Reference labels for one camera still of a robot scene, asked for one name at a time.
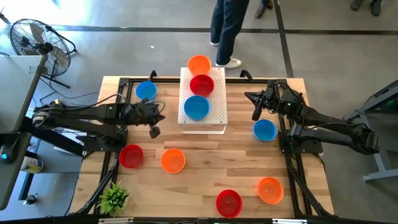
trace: wooden table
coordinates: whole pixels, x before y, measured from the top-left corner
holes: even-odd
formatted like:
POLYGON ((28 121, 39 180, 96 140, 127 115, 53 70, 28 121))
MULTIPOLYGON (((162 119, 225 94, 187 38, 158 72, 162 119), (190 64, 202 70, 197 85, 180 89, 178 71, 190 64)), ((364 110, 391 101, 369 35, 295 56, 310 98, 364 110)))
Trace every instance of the wooden table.
MULTIPOLYGON (((121 77, 104 77, 98 100, 118 90, 121 77)), ((289 78, 288 84, 303 96, 308 104, 304 81, 289 78)), ((237 191, 243 198, 239 218, 294 217, 285 157, 279 150, 278 138, 260 142, 252 134, 254 110, 244 91, 260 91, 265 84, 230 84, 226 86, 228 125, 224 135, 181 134, 177 124, 178 83, 157 83, 157 100, 166 102, 166 119, 158 126, 161 134, 149 136, 147 126, 130 126, 127 144, 137 144, 144 150, 144 162, 139 169, 119 167, 118 182, 131 192, 123 216, 130 217, 220 217, 215 201, 225 189, 237 191), (186 165, 178 174, 168 174, 160 166, 166 149, 181 149, 186 165), (257 196, 257 184, 263 177, 275 177, 284 186, 284 198, 277 205, 268 205, 257 196)), ((113 103, 114 98, 104 103, 113 103)), ((264 111, 279 128, 276 114, 264 111)), ((71 211, 75 212, 89 199, 98 185, 103 152, 92 153, 81 166, 71 211)), ((325 172, 319 158, 303 154, 308 188, 324 208, 333 213, 325 172)), ((298 187, 300 208, 304 211, 302 193, 298 187)))

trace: potted plant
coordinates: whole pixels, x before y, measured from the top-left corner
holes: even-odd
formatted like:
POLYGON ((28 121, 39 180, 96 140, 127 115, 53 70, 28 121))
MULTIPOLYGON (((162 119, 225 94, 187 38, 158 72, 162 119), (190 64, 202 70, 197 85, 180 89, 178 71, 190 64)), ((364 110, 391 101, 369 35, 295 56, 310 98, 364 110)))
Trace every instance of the potted plant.
POLYGON ((109 189, 99 196, 100 212, 103 215, 115 216, 126 206, 130 193, 118 184, 111 183, 109 189))

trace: red bowl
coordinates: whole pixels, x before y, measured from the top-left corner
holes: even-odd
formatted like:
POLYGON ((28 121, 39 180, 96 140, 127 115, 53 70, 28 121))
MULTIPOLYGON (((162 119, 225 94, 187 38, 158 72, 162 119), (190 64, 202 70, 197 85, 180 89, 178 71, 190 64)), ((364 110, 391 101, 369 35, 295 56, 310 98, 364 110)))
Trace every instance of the red bowl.
POLYGON ((242 198, 233 190, 224 190, 218 195, 216 206, 218 212, 225 218, 235 218, 241 213, 242 198))
POLYGON ((214 81, 208 75, 197 75, 191 79, 190 88, 193 94, 207 97, 214 90, 214 81))
POLYGON ((137 145, 128 145, 119 154, 119 162, 125 168, 137 168, 144 160, 144 151, 137 145))

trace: orange bowl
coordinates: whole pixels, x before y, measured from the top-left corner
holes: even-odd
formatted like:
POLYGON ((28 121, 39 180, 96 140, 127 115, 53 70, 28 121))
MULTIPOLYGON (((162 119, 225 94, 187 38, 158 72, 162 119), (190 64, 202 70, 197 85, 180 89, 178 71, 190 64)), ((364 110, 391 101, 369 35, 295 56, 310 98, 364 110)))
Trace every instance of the orange bowl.
POLYGON ((259 182, 258 194, 265 203, 275 205, 284 197, 284 188, 280 182, 273 177, 266 177, 259 182))
POLYGON ((211 70, 211 60, 204 55, 195 55, 188 61, 192 75, 206 75, 211 70))
POLYGON ((164 171, 175 174, 185 166, 185 156, 179 149, 169 149, 165 151, 160 160, 164 171))

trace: concrete floor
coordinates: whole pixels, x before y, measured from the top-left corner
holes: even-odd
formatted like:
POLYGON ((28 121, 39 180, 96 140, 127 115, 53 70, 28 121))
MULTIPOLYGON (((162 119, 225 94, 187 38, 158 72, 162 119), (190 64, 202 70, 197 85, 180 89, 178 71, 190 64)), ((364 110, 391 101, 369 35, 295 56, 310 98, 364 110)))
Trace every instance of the concrete floor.
MULTIPOLYGON (((208 28, 215 0, 2 0, 3 13, 10 21, 29 17, 48 24, 107 27, 193 27, 208 28), (22 11, 23 4, 29 10, 22 11), (43 8, 48 13, 40 12, 43 8)), ((280 0, 286 29, 315 30, 398 30, 398 2, 383 0, 382 14, 373 17, 365 1, 358 12, 349 0, 280 0)), ((254 19, 257 1, 251 1, 244 28, 277 29, 275 10, 254 19)), ((179 75, 194 54, 214 61, 216 48, 206 32, 60 32, 70 38, 79 53, 72 58, 66 74, 58 78, 71 90, 54 87, 67 96, 99 91, 105 75, 179 75)), ((319 112, 340 118, 359 108, 373 93, 397 79, 398 35, 287 35, 295 77, 305 79, 310 104, 319 112)), ((0 51, 15 54, 7 32, 0 29, 0 51)), ((234 56, 254 77, 286 77, 279 34, 239 34, 234 56)), ((228 76, 238 76, 230 70, 228 76)), ((39 83, 35 99, 50 93, 39 83)), ((44 99, 48 103, 56 98, 44 99)), ((75 100, 90 104, 97 95, 75 100)), ((362 175, 377 171, 373 157, 347 147, 324 144, 326 175, 335 213, 345 218, 397 222, 398 178, 365 184, 362 175)), ((71 167, 64 165, 65 172, 71 167)), ((40 203, 22 206, 13 192, 11 202, 0 212, 0 220, 63 215, 70 203, 77 173, 36 175, 31 194, 40 203), (46 180, 46 188, 39 182, 46 180)), ((14 189, 18 191, 21 178, 14 189)))

